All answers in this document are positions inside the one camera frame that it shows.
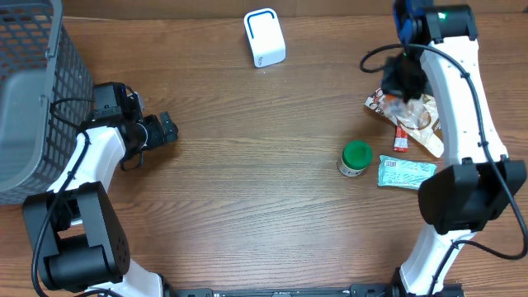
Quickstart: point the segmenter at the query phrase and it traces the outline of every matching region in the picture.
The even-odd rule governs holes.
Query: blue part
[[[399,33],[399,31],[402,30],[402,25],[399,23],[399,16],[396,13],[396,2],[394,3],[394,6],[393,6],[393,16],[394,16],[394,23],[396,24],[396,30]]]
[[[403,29],[398,32],[399,41],[403,44],[408,44],[413,39],[413,24],[411,20],[407,19],[403,23]]]
[[[407,12],[411,17],[423,17],[426,13],[423,11],[423,6],[416,7],[416,10],[413,7],[413,2],[416,0],[406,0],[407,3]]]
[[[253,30],[251,28],[251,24],[249,23],[249,19],[252,18],[252,17],[263,15],[265,13],[271,14],[271,18],[275,18],[275,15],[273,14],[273,12],[270,12],[270,11],[255,13],[254,15],[251,15],[251,16],[247,17],[247,27],[249,28],[249,33],[251,33],[251,38],[252,39],[255,38],[255,36],[253,36]]]

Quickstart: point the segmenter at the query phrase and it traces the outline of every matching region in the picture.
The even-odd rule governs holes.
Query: food packet
[[[365,106],[401,126],[435,157],[444,153],[435,97],[423,94],[420,99],[405,104],[399,98],[385,96],[379,88],[366,99]]]
[[[394,152],[406,153],[409,150],[408,134],[403,128],[396,126],[396,135],[394,137]]]
[[[423,181],[435,174],[436,165],[400,160],[380,155],[378,186],[397,186],[418,190]]]

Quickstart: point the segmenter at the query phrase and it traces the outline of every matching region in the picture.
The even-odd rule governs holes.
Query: small white box
[[[247,38],[257,68],[277,64],[286,58],[286,44],[276,12],[264,8],[244,17]]]

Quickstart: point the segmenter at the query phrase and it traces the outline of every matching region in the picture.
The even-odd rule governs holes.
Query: candy bar wrapper
[[[439,158],[444,153],[444,143],[435,98],[423,94],[420,99],[411,100],[405,106],[406,110],[397,114],[393,113],[395,109],[391,106],[392,103],[387,103],[388,101],[379,88],[366,99],[365,106],[386,117],[396,126],[402,127],[403,131]]]
[[[406,153],[408,151],[408,134],[401,126],[396,126],[396,136],[394,137],[394,152]]]

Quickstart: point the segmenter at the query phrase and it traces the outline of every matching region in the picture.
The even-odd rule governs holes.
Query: white packet
[[[378,186],[397,186],[418,190],[423,181],[435,174],[436,165],[380,155]]]

